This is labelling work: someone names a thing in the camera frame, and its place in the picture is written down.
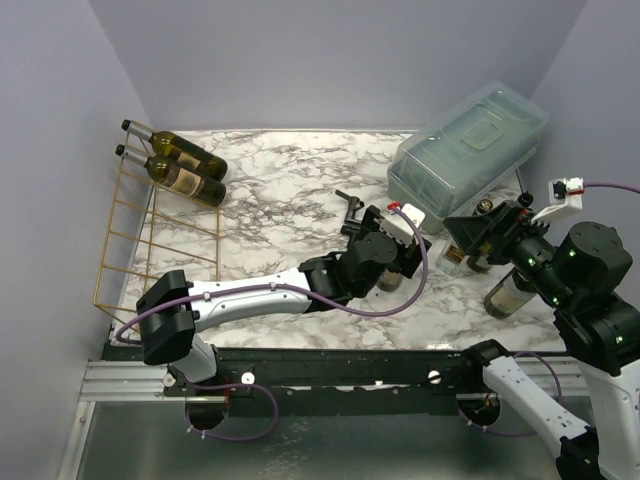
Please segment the green wine bottle white label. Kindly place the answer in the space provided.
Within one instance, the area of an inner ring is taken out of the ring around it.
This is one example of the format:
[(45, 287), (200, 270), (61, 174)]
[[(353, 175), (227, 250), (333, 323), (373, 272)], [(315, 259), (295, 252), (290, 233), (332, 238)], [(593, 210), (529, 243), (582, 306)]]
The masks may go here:
[(377, 287), (385, 292), (394, 292), (401, 286), (403, 279), (404, 277), (401, 273), (386, 270), (379, 278)]

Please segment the green wine bottle brown label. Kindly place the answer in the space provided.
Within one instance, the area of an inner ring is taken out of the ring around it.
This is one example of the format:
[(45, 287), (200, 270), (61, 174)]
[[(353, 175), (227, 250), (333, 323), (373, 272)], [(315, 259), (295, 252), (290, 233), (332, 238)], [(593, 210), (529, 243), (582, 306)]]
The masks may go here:
[(115, 154), (143, 167), (155, 183), (184, 197), (218, 207), (226, 196), (222, 183), (180, 166), (168, 157), (149, 156), (123, 144), (116, 146)]

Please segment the green wine bottle silver neck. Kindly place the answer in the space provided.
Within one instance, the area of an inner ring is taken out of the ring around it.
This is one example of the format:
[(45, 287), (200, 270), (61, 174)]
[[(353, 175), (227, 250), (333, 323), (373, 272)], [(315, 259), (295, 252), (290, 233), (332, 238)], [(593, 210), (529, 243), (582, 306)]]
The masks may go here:
[(125, 119), (121, 129), (149, 143), (153, 151), (202, 175), (222, 181), (227, 162), (204, 148), (170, 131), (154, 131), (138, 122)]

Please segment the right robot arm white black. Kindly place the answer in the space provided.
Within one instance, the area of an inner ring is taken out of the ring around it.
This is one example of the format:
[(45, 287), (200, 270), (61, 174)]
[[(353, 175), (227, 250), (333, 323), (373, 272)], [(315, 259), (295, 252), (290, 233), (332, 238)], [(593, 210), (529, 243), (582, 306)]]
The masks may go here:
[(554, 325), (586, 382), (595, 423), (566, 410), (495, 340), (462, 352), (462, 384), (506, 400), (544, 441), (562, 478), (638, 478), (639, 312), (615, 292), (633, 263), (617, 231), (579, 222), (555, 247), (544, 237), (548, 225), (514, 201), (443, 224), (465, 254), (487, 246), (489, 263), (513, 265), (553, 308)]

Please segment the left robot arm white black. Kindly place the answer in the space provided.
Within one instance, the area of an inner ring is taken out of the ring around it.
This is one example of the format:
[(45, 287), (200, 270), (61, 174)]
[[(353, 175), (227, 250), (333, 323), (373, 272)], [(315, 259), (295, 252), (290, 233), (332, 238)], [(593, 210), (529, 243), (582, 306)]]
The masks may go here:
[(217, 354), (201, 333), (272, 314), (349, 311), (387, 273), (405, 278), (428, 270), (430, 247), (419, 228), (423, 211), (391, 204), (369, 207), (353, 242), (342, 252), (311, 258), (276, 274), (230, 282), (190, 281), (182, 270), (157, 280), (136, 304), (143, 361), (170, 365), (201, 395), (222, 380)]

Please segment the green wine bottle near arm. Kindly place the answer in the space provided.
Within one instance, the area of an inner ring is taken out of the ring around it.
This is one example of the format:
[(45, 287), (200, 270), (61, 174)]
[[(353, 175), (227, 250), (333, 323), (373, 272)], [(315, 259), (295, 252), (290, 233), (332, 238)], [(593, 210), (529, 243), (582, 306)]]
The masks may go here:
[(513, 315), (537, 295), (535, 287), (516, 270), (511, 270), (485, 296), (483, 305), (494, 318)]

